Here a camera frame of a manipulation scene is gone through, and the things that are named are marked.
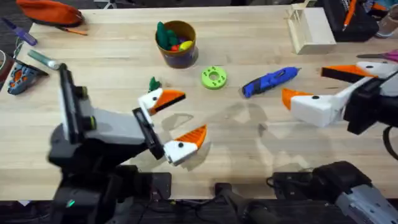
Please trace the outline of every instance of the wooden table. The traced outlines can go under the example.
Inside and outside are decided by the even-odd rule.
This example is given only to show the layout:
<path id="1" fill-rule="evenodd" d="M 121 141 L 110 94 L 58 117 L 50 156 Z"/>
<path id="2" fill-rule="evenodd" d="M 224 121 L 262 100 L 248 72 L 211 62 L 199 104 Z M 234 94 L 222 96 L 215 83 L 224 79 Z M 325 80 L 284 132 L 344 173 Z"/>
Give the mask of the wooden table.
<path id="1" fill-rule="evenodd" d="M 273 198 L 265 178 L 335 161 L 352 162 L 386 197 L 398 197 L 398 162 L 384 149 L 377 124 L 356 136 L 347 123 L 316 128 L 294 119 L 283 106 L 280 90 L 244 99 L 247 82 L 286 66 L 301 67 L 284 87 L 318 94 L 336 93 L 347 83 L 320 77 L 325 65 L 353 64 L 356 54 L 384 52 L 398 36 L 366 43 L 340 43 L 332 54 L 295 55 L 287 28 L 288 6 L 117 9 L 82 11 L 89 36 L 34 24 L 36 50 L 65 62 L 77 85 L 87 86 L 93 105 L 131 114 L 146 93 L 151 77 L 166 88 L 182 90 L 187 99 L 153 117 L 163 141 L 203 124 L 208 134 L 200 152 L 181 166 L 156 161 L 149 151 L 127 164 L 141 170 L 171 172 L 173 198 L 210 197 L 215 182 L 231 182 L 246 197 Z M 199 58 L 188 69 L 164 63 L 154 41 L 156 23 L 183 20 L 197 32 Z M 58 73 L 27 56 L 19 59 L 50 77 L 24 94 L 0 93 L 0 199 L 51 199 L 60 180 L 58 167 L 46 160 L 49 137 L 60 122 Z M 201 85 L 200 73 L 222 66 L 228 83 L 220 90 Z M 398 138 L 392 133 L 392 141 Z"/>

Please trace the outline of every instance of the orange pouch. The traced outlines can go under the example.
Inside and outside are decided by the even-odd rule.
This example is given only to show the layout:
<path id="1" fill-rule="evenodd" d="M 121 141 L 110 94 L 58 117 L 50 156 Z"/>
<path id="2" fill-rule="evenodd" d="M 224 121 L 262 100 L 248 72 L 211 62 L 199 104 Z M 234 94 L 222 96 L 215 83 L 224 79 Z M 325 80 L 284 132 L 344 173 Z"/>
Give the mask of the orange pouch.
<path id="1" fill-rule="evenodd" d="M 81 12 L 74 7 L 50 0 L 17 0 L 25 16 L 33 22 L 56 27 L 76 27 L 83 22 Z"/>

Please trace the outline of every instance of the black box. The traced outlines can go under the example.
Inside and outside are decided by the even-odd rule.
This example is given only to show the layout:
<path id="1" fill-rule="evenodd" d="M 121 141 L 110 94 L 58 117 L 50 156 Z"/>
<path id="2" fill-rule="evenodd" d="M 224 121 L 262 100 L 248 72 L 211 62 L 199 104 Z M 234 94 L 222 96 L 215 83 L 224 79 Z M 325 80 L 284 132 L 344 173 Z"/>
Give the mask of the black box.
<path id="1" fill-rule="evenodd" d="M 348 12 L 349 0 L 318 0 L 315 6 L 324 8 L 337 42 L 365 42 L 379 31 L 376 20 L 366 14 L 361 4 L 356 5 L 355 14 L 344 31 L 343 24 Z"/>

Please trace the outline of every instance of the small wooden crate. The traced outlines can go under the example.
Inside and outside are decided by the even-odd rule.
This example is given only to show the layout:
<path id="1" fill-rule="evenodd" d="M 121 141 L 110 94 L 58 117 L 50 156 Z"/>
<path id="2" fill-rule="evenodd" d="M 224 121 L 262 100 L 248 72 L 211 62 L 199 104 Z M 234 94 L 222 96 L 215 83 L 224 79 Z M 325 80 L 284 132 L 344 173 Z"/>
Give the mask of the small wooden crate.
<path id="1" fill-rule="evenodd" d="M 289 31 L 296 54 L 327 54 L 336 45 L 321 7 L 292 8 Z"/>

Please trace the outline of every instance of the green light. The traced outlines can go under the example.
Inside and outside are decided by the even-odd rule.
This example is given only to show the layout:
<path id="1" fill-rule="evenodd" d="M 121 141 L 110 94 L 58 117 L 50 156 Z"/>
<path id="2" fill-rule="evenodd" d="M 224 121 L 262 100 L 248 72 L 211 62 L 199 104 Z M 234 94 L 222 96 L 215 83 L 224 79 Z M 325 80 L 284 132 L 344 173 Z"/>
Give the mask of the green light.
<path id="1" fill-rule="evenodd" d="M 67 208 L 70 208 L 75 203 L 74 200 L 70 199 L 67 205 Z"/>

